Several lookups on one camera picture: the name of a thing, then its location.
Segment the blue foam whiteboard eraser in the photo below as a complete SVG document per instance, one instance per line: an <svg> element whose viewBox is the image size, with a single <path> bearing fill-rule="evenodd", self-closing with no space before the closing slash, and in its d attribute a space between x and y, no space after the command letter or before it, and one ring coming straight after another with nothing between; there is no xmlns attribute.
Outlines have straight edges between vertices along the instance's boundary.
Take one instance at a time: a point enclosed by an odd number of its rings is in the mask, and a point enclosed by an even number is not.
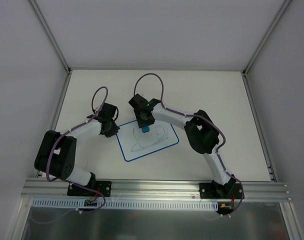
<svg viewBox="0 0 304 240"><path fill-rule="evenodd" d="M150 131L150 127L149 126L144 126L144 127L141 128L141 130L142 130L143 133L147 133L147 132Z"/></svg>

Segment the blue-framed small whiteboard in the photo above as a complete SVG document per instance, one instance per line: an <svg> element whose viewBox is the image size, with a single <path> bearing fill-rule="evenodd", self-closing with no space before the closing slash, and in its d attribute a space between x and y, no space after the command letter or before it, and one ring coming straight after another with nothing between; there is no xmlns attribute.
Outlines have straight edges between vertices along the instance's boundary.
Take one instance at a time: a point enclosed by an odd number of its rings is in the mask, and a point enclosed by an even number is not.
<svg viewBox="0 0 304 240"><path fill-rule="evenodd" d="M149 132L142 132L136 120L121 124L116 135L126 162L146 157L177 145L180 139L170 123L155 121Z"/></svg>

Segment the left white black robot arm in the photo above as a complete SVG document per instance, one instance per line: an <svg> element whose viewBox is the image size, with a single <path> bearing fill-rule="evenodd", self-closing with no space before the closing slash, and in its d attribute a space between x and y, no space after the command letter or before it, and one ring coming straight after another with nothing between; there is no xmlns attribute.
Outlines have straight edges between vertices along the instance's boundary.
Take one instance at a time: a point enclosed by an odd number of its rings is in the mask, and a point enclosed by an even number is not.
<svg viewBox="0 0 304 240"><path fill-rule="evenodd" d="M104 103L97 115L87 116L85 125L66 135L54 130L47 131L36 155L34 168L45 173L50 161L48 173L72 183L67 190L68 196L97 197L97 192L101 192L109 197L110 191L105 188L110 188L111 182L99 182L94 173L76 166L76 151L77 147L93 137L115 136L120 129L115 123L118 116L119 110L116 106Z"/></svg>

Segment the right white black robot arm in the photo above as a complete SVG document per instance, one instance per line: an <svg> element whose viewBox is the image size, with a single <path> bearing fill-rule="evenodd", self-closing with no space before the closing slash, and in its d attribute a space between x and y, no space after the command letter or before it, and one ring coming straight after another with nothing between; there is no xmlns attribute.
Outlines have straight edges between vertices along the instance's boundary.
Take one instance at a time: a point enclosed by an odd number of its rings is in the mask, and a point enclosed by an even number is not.
<svg viewBox="0 0 304 240"><path fill-rule="evenodd" d="M204 157L212 173L211 183L199 184L202 199L229 199L239 194L237 180L228 172L218 153L221 132L205 111L183 113L165 107L158 99L148 101L139 94L134 95L129 104L141 129L161 121L184 130L189 145Z"/></svg>

